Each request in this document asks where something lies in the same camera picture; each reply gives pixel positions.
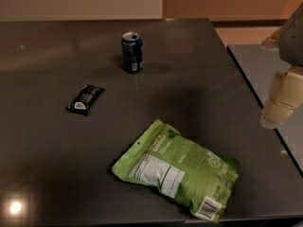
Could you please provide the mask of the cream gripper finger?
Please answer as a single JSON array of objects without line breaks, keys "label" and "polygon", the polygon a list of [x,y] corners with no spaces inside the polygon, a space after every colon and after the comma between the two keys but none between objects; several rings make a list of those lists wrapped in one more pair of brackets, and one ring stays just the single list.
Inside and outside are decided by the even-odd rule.
[{"label": "cream gripper finger", "polygon": [[282,125],[303,103],[303,67],[290,67],[273,77],[259,120],[265,129]]},{"label": "cream gripper finger", "polygon": [[267,50],[278,50],[281,32],[282,28],[277,29],[269,37],[262,41],[260,46]]}]

